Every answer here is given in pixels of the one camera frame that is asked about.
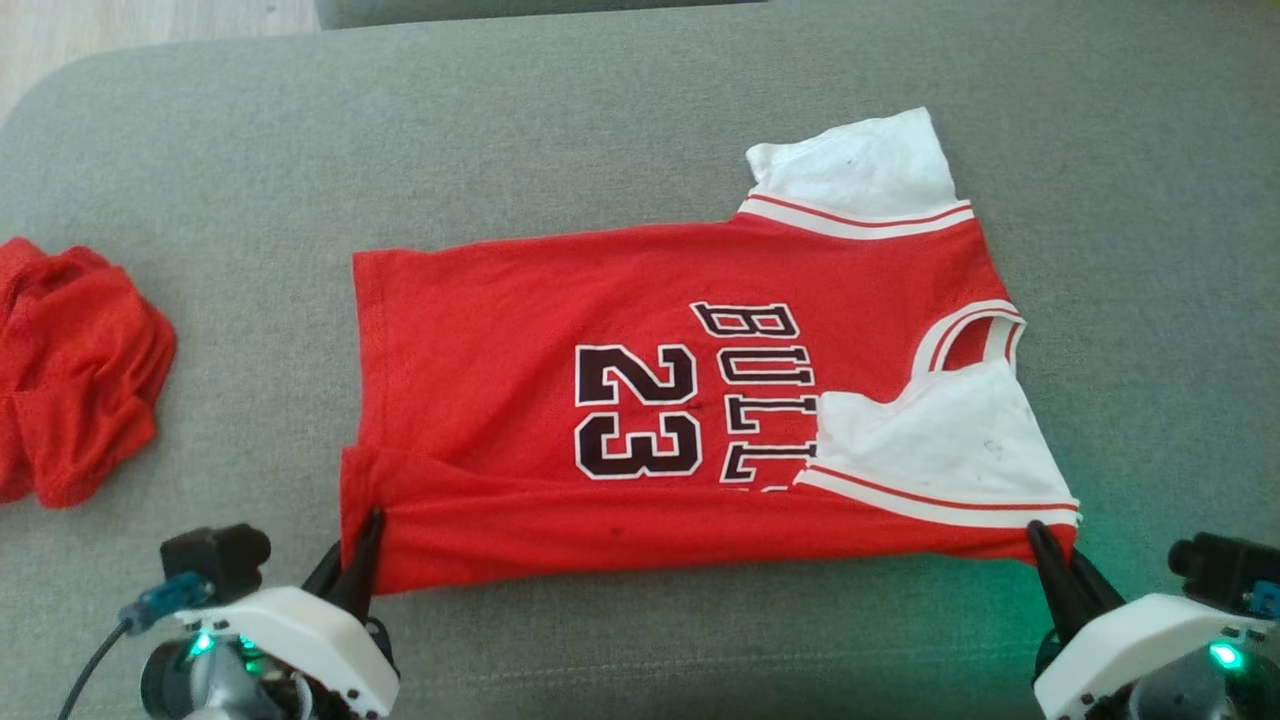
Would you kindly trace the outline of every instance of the gray couch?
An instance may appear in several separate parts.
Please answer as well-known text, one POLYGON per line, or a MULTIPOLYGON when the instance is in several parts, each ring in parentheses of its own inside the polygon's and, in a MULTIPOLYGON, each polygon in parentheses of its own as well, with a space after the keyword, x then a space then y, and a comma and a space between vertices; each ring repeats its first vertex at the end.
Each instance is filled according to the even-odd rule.
MULTIPOLYGON (((1020 375, 1130 597, 1171 542, 1280 543, 1280 18, 1266 3, 787 0, 406 24, 79 61, 0 131, 0 236, 87 243, 173 320, 161 434, 84 506, 0 507, 3 717, 49 717, 156 547, 337 536, 349 254, 726 218, 742 151, 927 105, 1030 322, 1020 375)), ((398 717, 1037 716, 1034 573, 942 557, 376 601, 398 717)), ((78 717, 141 717, 154 630, 78 717)))

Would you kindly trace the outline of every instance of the red stripe trim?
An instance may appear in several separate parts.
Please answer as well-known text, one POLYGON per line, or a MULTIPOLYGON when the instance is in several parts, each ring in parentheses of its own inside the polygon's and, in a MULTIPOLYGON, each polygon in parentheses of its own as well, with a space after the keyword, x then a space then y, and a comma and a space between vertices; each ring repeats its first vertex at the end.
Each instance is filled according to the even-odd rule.
POLYGON ((1018 323, 1009 328, 1009 340, 1005 341, 1005 360, 1014 361, 1014 338, 1018 337, 1018 323))
POLYGON ((831 475, 832 478, 840 478, 842 480, 849 480, 851 483, 855 483, 855 484, 859 484, 859 486, 863 486, 863 487, 867 487, 867 488, 870 488, 870 489, 874 489, 874 491, 878 491, 878 492, 883 492, 883 493, 887 493, 887 495, 895 495, 897 497, 902 497, 902 498, 906 498, 906 500, 914 500, 916 502, 923 502, 925 505, 937 505, 940 507, 954 507, 956 510, 1071 510, 1074 512, 1074 511, 1078 511, 1080 509, 1079 505, 1073 505, 1070 502, 1044 502, 1044 503, 1030 502, 1030 503, 1009 503, 1009 505, 997 505, 997 503, 984 505, 984 503, 975 503, 975 502, 952 502, 950 500, 937 500, 937 498, 933 498, 933 497, 925 497, 923 495, 914 495, 914 493, 910 493, 910 492, 905 492, 905 491, 900 491, 900 489, 895 489, 895 488, 879 486, 879 484, 864 480, 861 478, 855 478, 854 475, 846 475, 844 473, 838 473, 838 471, 832 470, 829 468, 822 468, 819 465, 809 465, 809 469, 810 470, 815 470, 818 473, 822 473, 824 475, 831 475))
POLYGON ((955 206, 955 208, 952 208, 950 210, 946 210, 943 213, 938 213, 937 215, 933 215, 931 218, 919 218, 919 219, 911 219, 911 220, 892 220, 892 222, 887 222, 887 223, 868 223, 865 220, 851 220, 849 218, 841 218, 840 215, 833 215, 831 213, 823 213, 822 210, 814 210, 813 208, 805 208, 804 205, 797 205, 795 202, 787 202, 786 200, 778 200, 777 197, 769 197, 768 195, 755 195, 755 193, 751 193, 751 195, 748 195, 746 199, 748 200, 759 200, 762 202, 772 202, 773 205, 781 205, 782 208, 790 208, 792 210, 800 210, 801 213, 808 213, 810 215, 817 215, 819 218, 826 218, 828 220, 835 220, 837 223, 844 223, 846 225, 858 225, 860 228, 891 228, 891 227, 895 227, 895 225, 920 225, 920 224, 924 224, 924 223, 932 223, 934 220, 941 220, 942 218, 946 218, 947 215, 955 215, 956 213, 964 213, 965 210, 972 210, 973 209, 968 202, 965 202, 963 205, 957 205, 957 206, 955 206))
MULTIPOLYGON (((1005 315, 1021 319, 1021 315, 1019 315, 1018 313, 1010 310, 998 310, 992 307, 987 307, 984 310, 974 310, 973 313, 965 313, 964 315, 956 318, 956 322, 951 323, 951 327, 947 328, 947 332, 942 333, 942 337, 938 338, 938 346, 933 348, 933 355, 929 357, 929 370, 942 369, 942 364, 946 363, 947 359, 938 357, 938 354, 942 352, 942 348, 947 346, 947 338, 950 338, 954 333, 964 332, 965 325, 968 325, 970 320, 979 318, 991 318, 991 320, 995 322, 996 318, 1001 318, 1005 315)), ((1005 343, 1005 357, 1009 357, 1009 348, 1011 346, 1010 343, 1012 343, 1014 334, 1016 333, 1018 329, 1018 320, 1011 320, 1011 322, 1014 325, 1009 331, 1009 342, 1005 343)))

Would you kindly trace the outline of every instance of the blue connector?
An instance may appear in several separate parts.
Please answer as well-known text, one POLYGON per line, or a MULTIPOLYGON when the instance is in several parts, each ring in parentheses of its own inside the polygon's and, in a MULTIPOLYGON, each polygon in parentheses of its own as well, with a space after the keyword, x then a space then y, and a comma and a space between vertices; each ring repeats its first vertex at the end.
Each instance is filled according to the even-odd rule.
POLYGON ((1249 612, 1280 620, 1280 585, 1258 580, 1249 596, 1249 612))
POLYGON ((212 596, 214 588, 195 573, 183 573, 138 596, 138 601, 120 609, 119 619, 131 635, 140 635, 161 619, 198 607, 212 596))

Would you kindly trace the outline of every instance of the robotic arm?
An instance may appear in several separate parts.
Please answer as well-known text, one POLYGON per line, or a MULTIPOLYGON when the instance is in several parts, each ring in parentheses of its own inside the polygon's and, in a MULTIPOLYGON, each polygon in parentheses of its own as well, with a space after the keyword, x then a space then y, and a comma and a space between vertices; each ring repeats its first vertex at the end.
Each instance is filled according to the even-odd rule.
POLYGON ((1055 625, 1036 660, 1048 720, 1280 717, 1280 550, 1201 533, 1169 553, 1187 597, 1126 603, 1043 524, 1027 532, 1055 625))
MULTIPOLYGON (((334 544, 301 587, 260 589, 271 552, 248 525, 166 541, 166 582, 120 611, 120 635, 175 615, 142 674, 154 720, 379 720, 399 692, 387 628, 369 616, 383 514, 366 519, 346 570, 334 544)), ((1079 551, 1068 559, 1041 523, 1028 541, 1053 630, 1036 659, 1048 720, 1280 719, 1280 550, 1201 533, 1174 544, 1185 597, 1125 602, 1079 551)))
POLYGON ((161 643, 142 673, 155 720, 378 720, 399 692, 387 628, 369 616, 383 515, 375 510, 342 569, 335 543, 301 587, 259 589, 266 536, 248 525, 193 530, 160 548, 166 584, 196 597, 143 594, 122 611, 134 634, 173 612, 187 635, 161 643), (192 584, 191 578, 198 578, 192 584), (205 600, 198 600, 207 594, 205 600))

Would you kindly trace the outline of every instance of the black printed number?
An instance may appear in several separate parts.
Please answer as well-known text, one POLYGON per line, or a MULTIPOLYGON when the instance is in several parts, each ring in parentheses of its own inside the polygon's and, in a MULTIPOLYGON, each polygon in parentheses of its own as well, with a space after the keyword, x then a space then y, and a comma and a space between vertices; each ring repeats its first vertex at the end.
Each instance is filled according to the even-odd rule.
MULTIPOLYGON (((681 405, 698 395, 698 366, 687 347, 659 346, 658 365, 666 370, 663 377, 621 345, 580 346, 576 405, 617 406, 620 380, 644 405, 681 405)), ((654 424, 659 432, 623 436, 618 413, 591 413, 575 430, 577 466, 598 480, 692 474, 703 461, 698 420, 684 411, 664 411, 654 424)))
POLYGON ((577 428, 579 468, 596 480, 692 473, 703 460, 698 420, 685 413, 663 413, 659 423, 673 450, 659 451, 657 433, 627 433, 626 452, 609 454, 608 442, 620 437, 618 415, 593 413, 577 428))

